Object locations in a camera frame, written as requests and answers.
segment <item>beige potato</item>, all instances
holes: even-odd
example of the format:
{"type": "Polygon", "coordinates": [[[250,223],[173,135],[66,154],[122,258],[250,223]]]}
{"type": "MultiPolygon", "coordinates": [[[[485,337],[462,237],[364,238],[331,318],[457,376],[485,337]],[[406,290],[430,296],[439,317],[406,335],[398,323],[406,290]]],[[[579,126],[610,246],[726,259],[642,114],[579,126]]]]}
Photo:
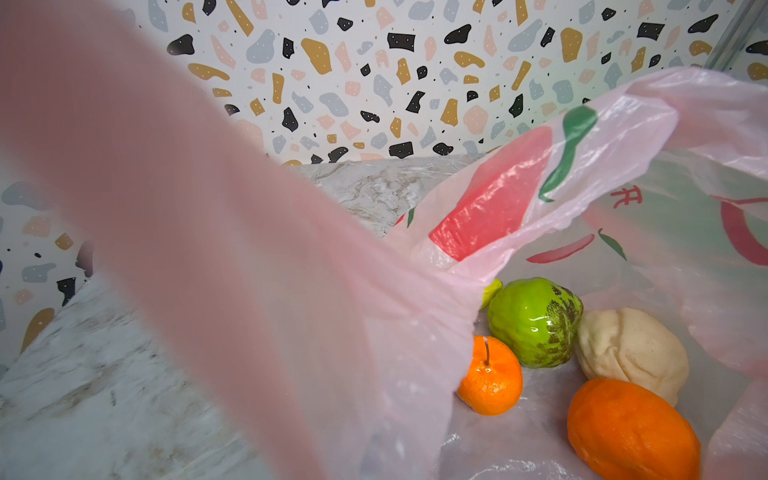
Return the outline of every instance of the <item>beige potato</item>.
{"type": "Polygon", "coordinates": [[[575,350],[588,379],[632,382],[672,406],[688,379],[683,344],[661,322],[640,310],[586,312],[575,350]]]}

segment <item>marble surface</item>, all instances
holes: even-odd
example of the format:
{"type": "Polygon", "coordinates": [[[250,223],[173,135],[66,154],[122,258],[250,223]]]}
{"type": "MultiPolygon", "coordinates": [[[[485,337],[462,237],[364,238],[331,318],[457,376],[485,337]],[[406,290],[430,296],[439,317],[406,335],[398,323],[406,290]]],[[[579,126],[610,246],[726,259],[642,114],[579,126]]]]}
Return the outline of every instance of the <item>marble surface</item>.
{"type": "MultiPolygon", "coordinates": [[[[383,236],[473,157],[296,171],[383,236]]],[[[272,478],[97,274],[0,381],[0,480],[272,478]]]]}

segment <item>mandarin orange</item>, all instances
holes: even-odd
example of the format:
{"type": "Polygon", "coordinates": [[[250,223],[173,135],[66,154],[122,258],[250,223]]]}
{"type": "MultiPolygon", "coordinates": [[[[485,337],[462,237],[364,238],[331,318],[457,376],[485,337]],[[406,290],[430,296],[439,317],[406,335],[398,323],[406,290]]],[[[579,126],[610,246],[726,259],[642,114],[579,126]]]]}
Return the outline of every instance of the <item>mandarin orange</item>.
{"type": "Polygon", "coordinates": [[[501,415],[515,406],[522,391],[518,357],[501,340],[475,335],[472,363],[458,397],[480,415],[501,415]]]}
{"type": "Polygon", "coordinates": [[[568,440],[605,480],[697,480],[701,443],[666,400],[614,379],[587,382],[568,410],[568,440]]]}

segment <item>dough-like object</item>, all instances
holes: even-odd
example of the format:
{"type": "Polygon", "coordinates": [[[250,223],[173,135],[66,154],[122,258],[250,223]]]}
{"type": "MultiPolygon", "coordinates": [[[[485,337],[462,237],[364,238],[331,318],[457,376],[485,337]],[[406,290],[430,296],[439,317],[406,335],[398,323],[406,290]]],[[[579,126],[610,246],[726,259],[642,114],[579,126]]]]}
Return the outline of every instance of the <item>dough-like object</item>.
{"type": "Polygon", "coordinates": [[[672,406],[688,379],[688,356],[680,340],[633,308],[586,312],[578,328],[576,357],[588,379],[632,382],[672,406]]]}

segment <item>green fruit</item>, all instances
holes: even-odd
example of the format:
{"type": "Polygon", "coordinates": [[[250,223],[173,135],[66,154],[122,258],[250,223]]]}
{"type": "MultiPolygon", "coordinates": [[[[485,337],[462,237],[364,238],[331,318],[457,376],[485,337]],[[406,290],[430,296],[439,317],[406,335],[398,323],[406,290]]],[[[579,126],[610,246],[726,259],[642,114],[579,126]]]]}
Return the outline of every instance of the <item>green fruit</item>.
{"type": "Polygon", "coordinates": [[[571,344],[584,304],[569,289],[545,278],[508,284],[491,299],[491,334],[530,368],[553,367],[571,359],[571,344]]]}

